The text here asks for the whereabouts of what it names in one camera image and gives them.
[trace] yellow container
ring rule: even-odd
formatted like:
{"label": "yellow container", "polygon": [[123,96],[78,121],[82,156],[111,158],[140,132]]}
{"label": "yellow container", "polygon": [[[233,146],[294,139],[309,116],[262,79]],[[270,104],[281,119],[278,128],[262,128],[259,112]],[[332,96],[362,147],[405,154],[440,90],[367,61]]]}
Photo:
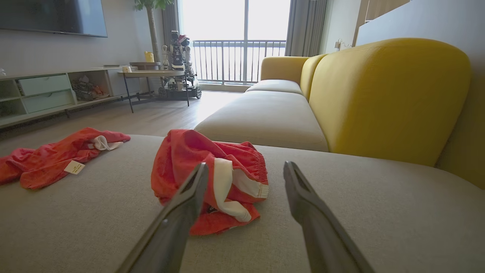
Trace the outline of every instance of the yellow container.
{"label": "yellow container", "polygon": [[154,63],[155,59],[153,59],[153,53],[145,51],[145,60],[147,63]]}

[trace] green leaves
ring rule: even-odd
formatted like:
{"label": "green leaves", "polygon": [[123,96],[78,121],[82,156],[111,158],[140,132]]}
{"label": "green leaves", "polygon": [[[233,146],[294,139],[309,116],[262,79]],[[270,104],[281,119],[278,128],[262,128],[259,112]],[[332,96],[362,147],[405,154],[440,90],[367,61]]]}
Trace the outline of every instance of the green leaves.
{"label": "green leaves", "polygon": [[167,5],[174,3],[174,0],[135,0],[135,9],[142,10],[144,7],[154,7],[165,9]]}

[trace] potted plant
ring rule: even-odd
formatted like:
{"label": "potted plant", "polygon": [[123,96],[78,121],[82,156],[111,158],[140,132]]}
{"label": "potted plant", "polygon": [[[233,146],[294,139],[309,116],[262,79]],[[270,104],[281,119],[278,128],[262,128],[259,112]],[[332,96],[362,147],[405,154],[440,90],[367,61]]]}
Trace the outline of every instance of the potted plant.
{"label": "potted plant", "polygon": [[155,62],[160,61],[159,51],[158,51],[158,41],[157,33],[155,31],[155,19],[153,17],[153,9],[165,9],[167,5],[173,4],[174,0],[135,0],[136,10],[142,10],[143,7],[146,8],[148,13],[148,25],[150,26],[150,36],[152,39],[153,56]]}

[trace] balcony railing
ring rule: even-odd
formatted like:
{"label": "balcony railing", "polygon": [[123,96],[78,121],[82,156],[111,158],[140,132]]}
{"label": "balcony railing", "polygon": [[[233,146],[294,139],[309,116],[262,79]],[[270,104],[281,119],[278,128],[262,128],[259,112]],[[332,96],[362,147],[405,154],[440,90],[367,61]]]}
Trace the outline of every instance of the balcony railing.
{"label": "balcony railing", "polygon": [[192,60],[203,82],[255,83],[267,56],[284,56],[284,40],[193,41]]}

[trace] humanoid robot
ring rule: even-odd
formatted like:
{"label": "humanoid robot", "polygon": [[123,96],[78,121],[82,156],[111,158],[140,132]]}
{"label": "humanoid robot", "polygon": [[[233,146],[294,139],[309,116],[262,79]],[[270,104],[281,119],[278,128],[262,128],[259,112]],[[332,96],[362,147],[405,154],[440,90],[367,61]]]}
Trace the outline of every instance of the humanoid robot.
{"label": "humanoid robot", "polygon": [[184,70],[185,79],[174,77],[172,79],[164,80],[164,87],[159,89],[159,94],[163,97],[177,96],[176,91],[187,91],[189,97],[196,97],[200,99],[202,90],[199,86],[199,81],[196,79],[196,74],[192,69],[192,59],[190,56],[191,48],[189,47],[189,38],[185,35],[179,35],[178,31],[172,31],[170,46],[162,46],[163,55],[163,69],[170,70]]}

